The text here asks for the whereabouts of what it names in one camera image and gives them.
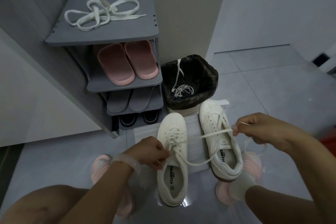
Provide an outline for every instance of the floor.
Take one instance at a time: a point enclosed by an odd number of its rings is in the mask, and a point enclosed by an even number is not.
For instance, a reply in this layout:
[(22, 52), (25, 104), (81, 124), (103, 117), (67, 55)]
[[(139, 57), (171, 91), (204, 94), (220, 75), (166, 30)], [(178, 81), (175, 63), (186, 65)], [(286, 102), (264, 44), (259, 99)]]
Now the floor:
[[(211, 65), (219, 73), (212, 99), (227, 99), (230, 123), (244, 115), (263, 112), (293, 123), (319, 137), (336, 124), (336, 80), (305, 62), (289, 45), (225, 52), (214, 55)], [(90, 167), (102, 153), (114, 155), (134, 143), (132, 130), (111, 139), (102, 131), (67, 136), (25, 145), (14, 171), (0, 215), (17, 199), (35, 189), (67, 184), (90, 188)], [(242, 146), (244, 136), (238, 137)], [(251, 143), (249, 150), (260, 151)], [(266, 188), (310, 198), (293, 161), (269, 146), (261, 157)], [(114, 223), (259, 223), (243, 204), (229, 207), (215, 195), (216, 178), (210, 169), (189, 175), (183, 206), (161, 204), (155, 182), (143, 187), (136, 179), (130, 185), (136, 201), (128, 220)]]

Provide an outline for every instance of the sock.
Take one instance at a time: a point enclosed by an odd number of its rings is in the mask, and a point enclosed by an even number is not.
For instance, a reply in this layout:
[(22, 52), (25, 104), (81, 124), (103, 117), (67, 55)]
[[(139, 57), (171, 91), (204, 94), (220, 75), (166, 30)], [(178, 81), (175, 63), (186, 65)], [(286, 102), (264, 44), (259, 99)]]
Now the sock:
[(229, 195), (236, 200), (240, 200), (246, 203), (245, 193), (250, 187), (255, 185), (256, 182), (253, 176), (249, 172), (243, 170), (238, 178), (230, 183)]

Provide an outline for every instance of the shoelace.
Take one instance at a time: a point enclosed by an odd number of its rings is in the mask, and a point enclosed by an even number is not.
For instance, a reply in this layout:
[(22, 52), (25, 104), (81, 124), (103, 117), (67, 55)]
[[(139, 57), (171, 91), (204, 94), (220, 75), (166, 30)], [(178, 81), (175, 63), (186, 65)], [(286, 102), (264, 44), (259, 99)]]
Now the shoelace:
[[(219, 115), (218, 124), (217, 124), (217, 127), (219, 128), (222, 125), (223, 121), (225, 120), (224, 113), (225, 113), (225, 111), (221, 112), (220, 114), (209, 111), (209, 112), (206, 113), (206, 116)], [(191, 141), (191, 140), (199, 140), (199, 139), (202, 139), (202, 138), (206, 138), (206, 137), (209, 137), (209, 136), (214, 136), (214, 135), (218, 135), (218, 134), (222, 134), (222, 133), (227, 133), (227, 132), (233, 132), (233, 130), (231, 128), (223, 129), (223, 130), (220, 130), (220, 131), (216, 131), (216, 132), (213, 132), (213, 133), (206, 134), (204, 136), (189, 138), (188, 140), (178, 142), (180, 139), (182, 139), (182, 132), (180, 132), (178, 128), (171, 128), (168, 132), (168, 135), (167, 135), (168, 139), (170, 140), (170, 145), (169, 145), (168, 150), (171, 150), (172, 146), (176, 146), (176, 145), (181, 144), (181, 143), (186, 143), (186, 142)], [(247, 139), (244, 142), (244, 152), (247, 155), (249, 155), (249, 154), (246, 151), (246, 147), (250, 143), (251, 140), (252, 139), (250, 138), (250, 139)], [(214, 153), (210, 156), (209, 159), (207, 159), (206, 161), (204, 161), (202, 163), (191, 163), (187, 159), (184, 159), (182, 156), (180, 156), (180, 157), (182, 158), (182, 160), (185, 163), (187, 163), (190, 166), (194, 166), (194, 167), (202, 166), (202, 165), (210, 162), (215, 157), (215, 155), (218, 151), (218, 146), (219, 146), (219, 137), (216, 139), (216, 142), (215, 142)], [(264, 149), (262, 150), (262, 152), (260, 154), (257, 154), (257, 156), (260, 157), (261, 155), (263, 155), (264, 152), (266, 151), (266, 149), (267, 149), (267, 144), (264, 144)]]
[(177, 87), (175, 89), (180, 72), (181, 72), (181, 74), (184, 77), (184, 73), (183, 73), (182, 69), (180, 69), (180, 63), (181, 63), (181, 59), (178, 59), (177, 60), (177, 76), (176, 76), (176, 81), (175, 81), (175, 84), (174, 84), (174, 86), (173, 86), (173, 88), (171, 90), (171, 92), (175, 91), (175, 97), (182, 97), (182, 92), (186, 92), (186, 93), (191, 94), (191, 95), (194, 94), (194, 89), (191, 86), (186, 85), (186, 84), (183, 84), (183, 85), (181, 85), (181, 86), (179, 86), (179, 87)]
[[(117, 5), (132, 2), (137, 6), (132, 10), (117, 12)], [(89, 0), (86, 2), (87, 8), (91, 11), (90, 13), (79, 11), (79, 10), (68, 10), (64, 13), (64, 18), (66, 22), (68, 22), (71, 26), (77, 26), (81, 31), (90, 31), (92, 29), (98, 28), (104, 24), (109, 23), (110, 21), (120, 21), (120, 20), (132, 20), (142, 16), (146, 16), (146, 14), (142, 15), (134, 15), (139, 10), (139, 2), (137, 0), (118, 0), (113, 4), (109, 4), (106, 0)], [(82, 18), (79, 18), (76, 22), (71, 22), (68, 18), (69, 13), (75, 14), (86, 14)], [(82, 24), (89, 22), (91, 20), (95, 20), (96, 24), (89, 27), (82, 27)]]

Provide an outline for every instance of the bracelet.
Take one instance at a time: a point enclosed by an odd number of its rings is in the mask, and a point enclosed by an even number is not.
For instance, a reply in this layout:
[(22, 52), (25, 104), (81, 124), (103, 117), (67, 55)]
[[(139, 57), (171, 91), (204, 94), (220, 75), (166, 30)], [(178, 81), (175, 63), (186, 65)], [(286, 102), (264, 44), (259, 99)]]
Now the bracelet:
[(130, 165), (131, 167), (133, 167), (133, 169), (135, 170), (135, 172), (137, 173), (137, 175), (139, 176), (141, 173), (141, 165), (139, 163), (139, 161), (137, 161), (136, 159), (128, 156), (127, 154), (124, 153), (120, 153), (117, 156), (112, 158), (112, 161), (121, 161), (124, 162), (128, 165)]

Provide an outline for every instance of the pink object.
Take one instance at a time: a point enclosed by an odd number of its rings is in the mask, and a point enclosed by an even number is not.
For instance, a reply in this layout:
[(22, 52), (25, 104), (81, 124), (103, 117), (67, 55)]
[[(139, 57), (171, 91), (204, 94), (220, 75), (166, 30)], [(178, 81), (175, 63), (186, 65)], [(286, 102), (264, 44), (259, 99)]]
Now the pink object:
[(93, 52), (113, 84), (124, 86), (134, 81), (134, 71), (121, 44), (97, 44), (93, 46)]
[[(252, 151), (248, 151), (247, 153), (248, 154), (243, 153), (241, 155), (243, 159), (243, 170), (249, 172), (255, 181), (259, 181), (263, 171), (260, 158)], [(218, 200), (225, 205), (236, 202), (229, 194), (229, 185), (230, 183), (227, 182), (218, 182), (215, 189)]]
[(140, 79), (149, 80), (158, 75), (159, 69), (148, 40), (126, 43), (125, 52)]
[[(91, 167), (91, 179), (93, 184), (95, 185), (99, 179), (103, 176), (103, 174), (107, 171), (107, 169), (111, 165), (112, 158), (106, 154), (100, 155), (92, 164)], [(128, 187), (125, 188), (123, 198), (120, 202), (120, 205), (115, 213), (118, 218), (124, 219), (127, 218), (134, 209), (134, 199)]]

